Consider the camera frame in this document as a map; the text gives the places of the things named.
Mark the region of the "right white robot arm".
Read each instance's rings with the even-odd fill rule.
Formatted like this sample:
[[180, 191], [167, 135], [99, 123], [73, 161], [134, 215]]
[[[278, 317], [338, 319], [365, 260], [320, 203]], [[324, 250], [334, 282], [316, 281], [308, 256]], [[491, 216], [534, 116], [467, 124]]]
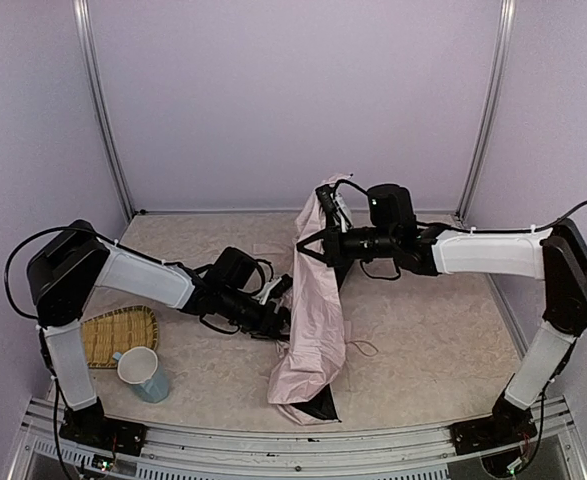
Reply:
[[338, 186], [317, 188], [327, 224], [296, 245], [329, 267], [351, 261], [392, 259], [398, 273], [438, 276], [456, 273], [533, 278], [545, 285], [542, 322], [519, 370], [507, 383], [490, 416], [516, 424], [568, 362], [587, 329], [587, 245], [569, 215], [521, 230], [467, 230], [421, 223], [410, 192], [397, 184], [365, 191], [370, 226], [353, 227], [338, 199]]

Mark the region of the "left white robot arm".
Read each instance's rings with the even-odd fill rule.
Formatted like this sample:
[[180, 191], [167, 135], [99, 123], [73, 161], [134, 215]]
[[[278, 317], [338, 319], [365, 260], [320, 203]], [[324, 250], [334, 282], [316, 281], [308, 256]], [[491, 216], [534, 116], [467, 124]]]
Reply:
[[227, 247], [211, 264], [189, 268], [153, 258], [111, 240], [85, 220], [51, 229], [53, 239], [28, 263], [27, 279], [45, 357], [80, 426], [101, 422], [103, 408], [92, 383], [80, 320], [95, 288], [160, 303], [204, 322], [227, 320], [228, 333], [285, 340], [291, 313], [281, 305], [292, 286], [275, 277], [267, 261]]

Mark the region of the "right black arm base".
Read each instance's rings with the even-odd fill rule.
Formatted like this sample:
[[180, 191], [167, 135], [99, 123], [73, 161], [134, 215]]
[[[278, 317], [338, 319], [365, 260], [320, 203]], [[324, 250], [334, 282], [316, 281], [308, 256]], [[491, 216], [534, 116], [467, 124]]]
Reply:
[[498, 397], [490, 415], [453, 423], [449, 430], [457, 455], [509, 445], [538, 434], [531, 408], [513, 405], [504, 394]]

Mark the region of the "pink and black folding umbrella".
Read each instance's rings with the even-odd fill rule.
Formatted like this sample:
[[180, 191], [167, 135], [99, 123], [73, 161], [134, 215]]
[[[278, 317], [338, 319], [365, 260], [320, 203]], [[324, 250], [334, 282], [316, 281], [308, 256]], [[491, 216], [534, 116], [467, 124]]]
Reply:
[[271, 371], [267, 402], [298, 426], [339, 420], [332, 397], [321, 395], [346, 363], [346, 349], [355, 346], [366, 357], [379, 353], [366, 340], [353, 340], [344, 319], [333, 268], [309, 255], [293, 252], [290, 295], [290, 340], [277, 343], [278, 363]]

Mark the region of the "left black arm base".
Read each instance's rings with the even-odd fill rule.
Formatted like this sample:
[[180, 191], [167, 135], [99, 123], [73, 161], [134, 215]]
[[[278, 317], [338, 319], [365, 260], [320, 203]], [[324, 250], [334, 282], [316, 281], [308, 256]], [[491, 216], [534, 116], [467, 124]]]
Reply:
[[59, 430], [64, 440], [135, 457], [141, 455], [146, 433], [142, 423], [106, 416], [100, 399], [79, 410], [66, 408]]

